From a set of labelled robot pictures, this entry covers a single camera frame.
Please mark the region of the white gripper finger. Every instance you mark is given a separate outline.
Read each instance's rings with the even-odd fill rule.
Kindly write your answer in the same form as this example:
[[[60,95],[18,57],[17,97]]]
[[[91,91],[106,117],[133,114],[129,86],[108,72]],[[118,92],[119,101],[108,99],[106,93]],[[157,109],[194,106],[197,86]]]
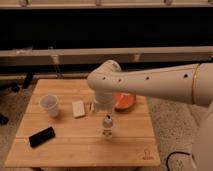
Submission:
[[[95,113],[95,106],[94,106],[93,102],[90,103],[89,111],[90,111],[90,113]]]
[[[114,113],[115,113],[114,108],[112,108],[112,109],[108,109],[108,110],[107,110],[107,116],[112,117],[112,116],[114,115]]]

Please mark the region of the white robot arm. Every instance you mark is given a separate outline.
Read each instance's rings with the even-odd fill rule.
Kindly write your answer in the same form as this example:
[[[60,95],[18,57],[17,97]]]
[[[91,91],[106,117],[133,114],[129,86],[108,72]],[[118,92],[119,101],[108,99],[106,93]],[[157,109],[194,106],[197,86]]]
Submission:
[[[88,75],[87,84],[99,110],[113,106],[114,92],[207,107],[186,171],[213,171],[213,63],[123,72],[116,61],[107,60]]]

